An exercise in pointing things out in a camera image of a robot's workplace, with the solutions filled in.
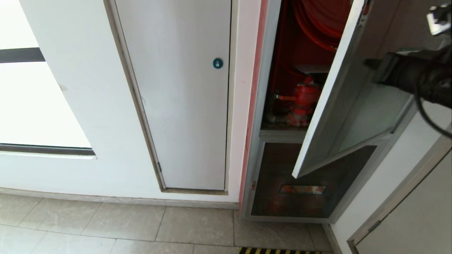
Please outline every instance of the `glass panel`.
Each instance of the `glass panel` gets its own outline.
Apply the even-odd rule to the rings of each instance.
[[[91,147],[46,62],[0,64],[0,143]]]
[[[39,47],[19,0],[0,1],[0,50]]]
[[[377,146],[362,147],[294,179],[291,172],[300,148],[300,144],[265,144],[251,215],[328,218]]]

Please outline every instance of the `white door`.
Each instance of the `white door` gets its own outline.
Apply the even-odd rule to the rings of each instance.
[[[360,254],[450,254],[452,153],[356,245]]]
[[[231,1],[116,6],[166,187],[223,190]]]
[[[439,0],[370,1],[370,11],[360,15],[366,4],[353,1],[293,177],[387,139],[403,117],[411,95],[373,83],[364,59],[403,48],[437,50],[443,40],[430,34],[425,16],[430,6],[441,4]]]

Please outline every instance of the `white wall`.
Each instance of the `white wall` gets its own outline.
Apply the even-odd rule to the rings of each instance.
[[[431,103],[424,103],[424,106],[441,127],[445,128],[451,122],[450,109]],[[349,207],[331,225],[343,254],[351,254],[347,240],[410,173],[439,135],[416,113]]]
[[[238,202],[260,1],[238,1],[229,195],[162,193],[102,0],[21,0],[96,160],[0,155],[0,187],[52,193]]]

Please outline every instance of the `access panel door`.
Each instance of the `access panel door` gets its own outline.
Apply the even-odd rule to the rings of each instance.
[[[353,2],[293,177],[309,174],[389,137],[403,117],[411,95],[374,83],[374,72],[363,61],[382,58],[387,52],[438,49],[442,39],[430,34],[425,16],[433,5],[438,5],[438,1]]]
[[[166,187],[223,190],[231,1],[116,6]]]

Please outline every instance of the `yellow and black hazard stripe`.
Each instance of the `yellow and black hazard stripe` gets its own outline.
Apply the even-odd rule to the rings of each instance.
[[[289,250],[289,249],[261,249],[240,247],[239,254],[322,254],[320,251]]]

